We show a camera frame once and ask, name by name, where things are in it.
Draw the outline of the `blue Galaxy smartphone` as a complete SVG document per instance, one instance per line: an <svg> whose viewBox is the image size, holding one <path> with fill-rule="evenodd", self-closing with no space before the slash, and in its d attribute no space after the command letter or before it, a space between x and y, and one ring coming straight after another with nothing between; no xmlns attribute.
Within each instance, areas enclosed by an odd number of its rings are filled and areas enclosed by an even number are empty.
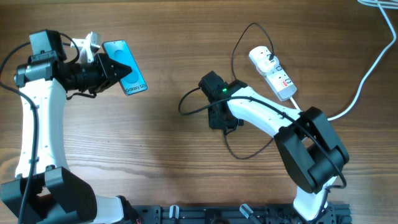
<svg viewBox="0 0 398 224"><path fill-rule="evenodd" d="M119 83L125 95L130 96L148 89L146 81L125 40L113 40L102 44L110 59L124 65Z"/></svg>

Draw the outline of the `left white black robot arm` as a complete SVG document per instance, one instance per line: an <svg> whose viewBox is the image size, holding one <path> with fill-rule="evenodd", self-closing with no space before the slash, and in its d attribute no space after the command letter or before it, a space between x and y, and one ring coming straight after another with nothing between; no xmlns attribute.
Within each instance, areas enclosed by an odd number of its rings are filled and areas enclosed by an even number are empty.
<svg viewBox="0 0 398 224"><path fill-rule="evenodd" d="M122 196L97 196L73 174L63 142L63 112L74 96L95 98L131 72L100 52L100 36L73 39L55 30L31 33L32 55L18 66L13 92L22 101L23 128L13 181L1 200L19 223L137 223Z"/></svg>

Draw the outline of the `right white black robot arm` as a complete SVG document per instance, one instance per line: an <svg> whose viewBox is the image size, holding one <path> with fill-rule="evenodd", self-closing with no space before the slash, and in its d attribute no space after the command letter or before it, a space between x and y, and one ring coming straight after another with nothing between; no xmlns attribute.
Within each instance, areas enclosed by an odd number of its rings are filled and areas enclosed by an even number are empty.
<svg viewBox="0 0 398 224"><path fill-rule="evenodd" d="M206 74L198 88L208 98L209 126L227 136L244 122L268 134L290 178L297 185L293 208L307 222L321 219L328 209L327 197L340 178L349 154L323 112L311 107L300 111L277 104L256 93L241 80L225 82L215 72Z"/></svg>

